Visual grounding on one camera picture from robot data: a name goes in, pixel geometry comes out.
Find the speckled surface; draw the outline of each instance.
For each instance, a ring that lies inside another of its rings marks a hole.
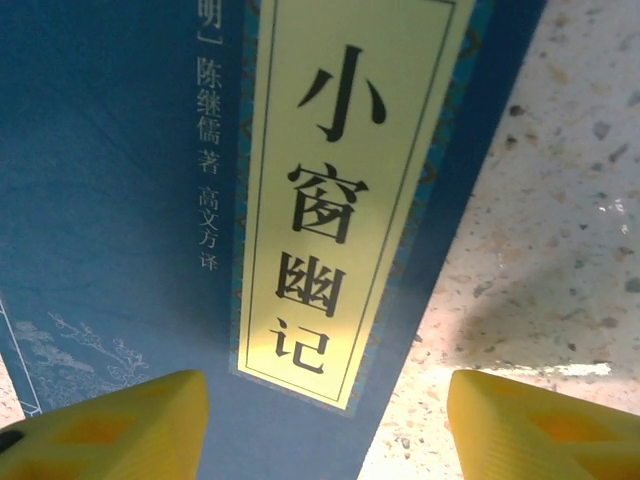
[[[550,0],[361,477],[457,479],[451,373],[640,414],[640,3]],[[0,369],[0,422],[22,414]]]

